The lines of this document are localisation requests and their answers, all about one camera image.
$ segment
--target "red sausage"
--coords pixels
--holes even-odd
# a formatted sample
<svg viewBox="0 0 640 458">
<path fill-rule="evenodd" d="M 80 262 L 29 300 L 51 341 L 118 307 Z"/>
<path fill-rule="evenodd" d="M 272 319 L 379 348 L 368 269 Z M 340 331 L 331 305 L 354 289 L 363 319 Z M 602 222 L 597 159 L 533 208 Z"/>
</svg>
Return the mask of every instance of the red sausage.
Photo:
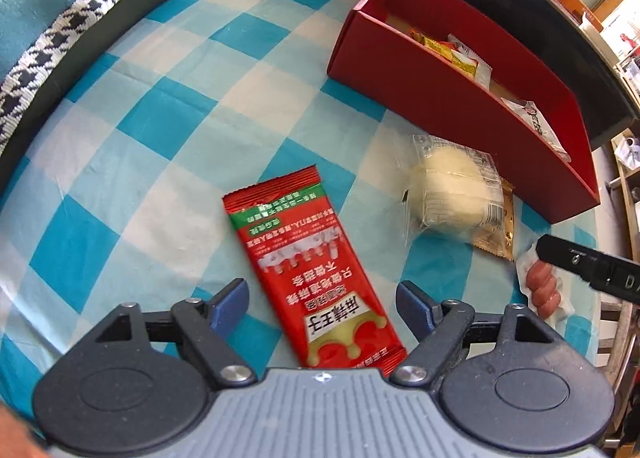
<svg viewBox="0 0 640 458">
<path fill-rule="evenodd" d="M 544 261 L 537 260 L 531 265 L 531 268 L 527 272 L 527 278 L 525 279 L 525 285 L 527 288 L 536 290 L 546 283 L 546 280 L 551 276 L 553 267 L 545 263 Z"/>
<path fill-rule="evenodd" d="M 543 320 L 548 319 L 551 316 L 551 314 L 555 312 L 556 309 L 558 308 L 558 305 L 560 304 L 560 299 L 561 299 L 560 292 L 558 292 L 557 290 L 553 292 L 553 295 L 551 296 L 551 298 L 545 304 L 543 304 L 540 308 L 538 308 L 538 315 L 540 316 L 540 318 Z"/>
<path fill-rule="evenodd" d="M 557 286 L 558 281 L 556 278 L 554 276 L 549 276 L 546 283 L 531 294 L 531 302 L 533 303 L 533 306 L 539 307 L 545 304 L 549 299 L 551 299 L 551 296 L 555 292 Z"/>
</svg>

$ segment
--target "red cardboard box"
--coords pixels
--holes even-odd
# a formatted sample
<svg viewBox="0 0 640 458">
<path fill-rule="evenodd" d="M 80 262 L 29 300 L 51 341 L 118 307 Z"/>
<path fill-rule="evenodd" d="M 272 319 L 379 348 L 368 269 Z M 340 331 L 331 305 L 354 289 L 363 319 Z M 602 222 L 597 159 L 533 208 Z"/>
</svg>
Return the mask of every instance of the red cardboard box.
<svg viewBox="0 0 640 458">
<path fill-rule="evenodd" d="M 503 96 L 536 103 L 572 161 L 560 158 L 495 92 L 387 24 L 390 16 L 436 40 L 453 34 L 468 45 L 493 68 L 500 91 L 508 89 Z M 344 22 L 327 72 L 428 133 L 491 154 L 517 196 L 550 223 L 600 203 L 572 93 L 527 48 L 462 0 L 361 0 Z"/>
</svg>

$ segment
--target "checkered pattern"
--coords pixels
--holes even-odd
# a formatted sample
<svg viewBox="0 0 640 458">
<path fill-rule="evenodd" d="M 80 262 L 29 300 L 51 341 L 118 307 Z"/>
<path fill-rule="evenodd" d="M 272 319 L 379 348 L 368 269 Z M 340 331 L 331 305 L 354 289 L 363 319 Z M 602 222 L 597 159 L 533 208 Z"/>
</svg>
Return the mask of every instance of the checkered pattern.
<svg viewBox="0 0 640 458">
<path fill-rule="evenodd" d="M 0 85 L 0 154 L 31 101 L 82 33 L 120 0 L 75 0 L 20 57 Z"/>
<path fill-rule="evenodd" d="M 357 1 L 168 0 L 84 75 L 2 198 L 5 401 L 29 415 L 40 375 L 118 303 L 165 310 L 238 276 L 251 303 L 230 344 L 258 372 L 294 365 L 221 198 L 310 164 L 409 349 L 401 279 L 479 311 L 520 300 L 512 263 L 435 236 L 405 246 L 394 142 L 419 130 L 326 76 Z M 593 213 L 551 228 L 516 200 L 517 253 L 549 231 L 596 244 Z M 593 357 L 595 294 L 571 300 L 560 331 Z"/>
</svg>

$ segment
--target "houndstooth trim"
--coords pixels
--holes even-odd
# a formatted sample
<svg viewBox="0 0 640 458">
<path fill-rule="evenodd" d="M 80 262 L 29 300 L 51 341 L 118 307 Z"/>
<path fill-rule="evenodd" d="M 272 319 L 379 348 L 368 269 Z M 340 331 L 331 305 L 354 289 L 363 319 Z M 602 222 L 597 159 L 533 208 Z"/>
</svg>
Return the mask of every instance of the houndstooth trim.
<svg viewBox="0 0 640 458">
<path fill-rule="evenodd" d="M 0 155 L 38 89 L 66 52 L 120 0 L 75 0 L 11 69 L 0 86 Z"/>
</svg>

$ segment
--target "red packaging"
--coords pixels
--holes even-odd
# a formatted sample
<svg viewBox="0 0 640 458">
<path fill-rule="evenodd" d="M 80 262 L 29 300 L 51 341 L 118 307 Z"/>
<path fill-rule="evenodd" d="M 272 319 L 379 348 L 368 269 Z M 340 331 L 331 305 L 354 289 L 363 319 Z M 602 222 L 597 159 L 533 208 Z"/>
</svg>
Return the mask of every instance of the red packaging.
<svg viewBox="0 0 640 458">
<path fill-rule="evenodd" d="M 315 166 L 222 200 L 304 366 L 386 376 L 406 357 Z"/>
</svg>

